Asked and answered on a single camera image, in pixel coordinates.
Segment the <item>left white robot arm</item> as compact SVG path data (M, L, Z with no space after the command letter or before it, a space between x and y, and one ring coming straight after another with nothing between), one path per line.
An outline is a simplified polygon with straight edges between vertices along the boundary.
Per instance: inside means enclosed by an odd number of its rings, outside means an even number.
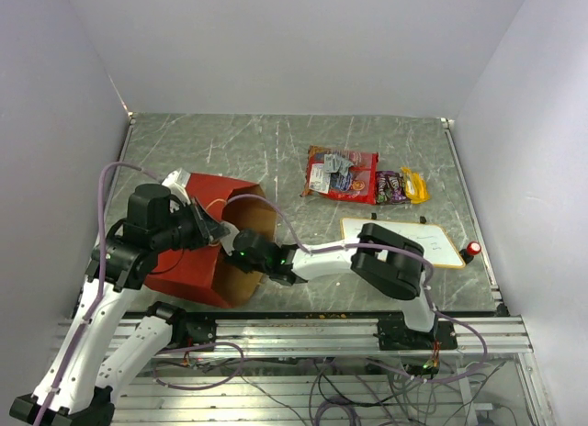
M50 369L31 393L13 401L10 416L29 425L109 425L120 390L155 353L176 350L187 340L184 310L158 302L135 333L107 354L159 255L205 248L226 241L234 231L183 187L136 187L125 218L99 232L78 310Z

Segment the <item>silver green snack wrapper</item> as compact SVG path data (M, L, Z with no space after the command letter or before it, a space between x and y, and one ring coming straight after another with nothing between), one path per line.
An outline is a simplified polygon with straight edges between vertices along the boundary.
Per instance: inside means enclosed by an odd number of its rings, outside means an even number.
M323 156L323 170L328 174L340 174L346 177L353 162L337 153L325 153Z

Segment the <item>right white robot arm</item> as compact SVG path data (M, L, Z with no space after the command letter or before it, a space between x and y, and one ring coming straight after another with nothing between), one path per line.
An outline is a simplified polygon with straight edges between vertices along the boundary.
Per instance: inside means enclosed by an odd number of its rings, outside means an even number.
M399 303L403 326L395 336L402 349L429 348L437 337L437 316L425 291L434 267L424 248L373 221L355 238L309 246L279 245L254 230L241 230L226 262L284 286L353 274Z

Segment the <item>red paper bag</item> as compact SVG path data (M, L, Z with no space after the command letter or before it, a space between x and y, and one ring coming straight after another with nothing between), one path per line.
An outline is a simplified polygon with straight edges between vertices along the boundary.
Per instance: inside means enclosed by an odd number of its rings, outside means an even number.
M277 213L257 198L229 200L252 194L265 196L260 184L213 174L191 173L187 184L194 197L216 220L231 225L235 235L255 230L274 239ZM145 280L153 291L217 308L237 308L247 303L262 280L256 271L245 273L225 261L225 246L219 242L195 251L167 251L159 255L155 272Z

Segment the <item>brown purple chocolate pack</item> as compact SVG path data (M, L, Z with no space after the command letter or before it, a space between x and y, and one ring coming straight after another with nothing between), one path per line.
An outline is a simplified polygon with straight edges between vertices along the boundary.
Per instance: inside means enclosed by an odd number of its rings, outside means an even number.
M410 202L405 193L403 175L394 171L376 171L377 205L397 205Z

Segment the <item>red candy bag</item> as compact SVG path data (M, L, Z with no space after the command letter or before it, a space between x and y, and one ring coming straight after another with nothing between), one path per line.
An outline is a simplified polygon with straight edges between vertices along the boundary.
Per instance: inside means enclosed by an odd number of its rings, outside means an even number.
M312 145L308 149L302 196L335 201L376 204L377 152L362 152Z

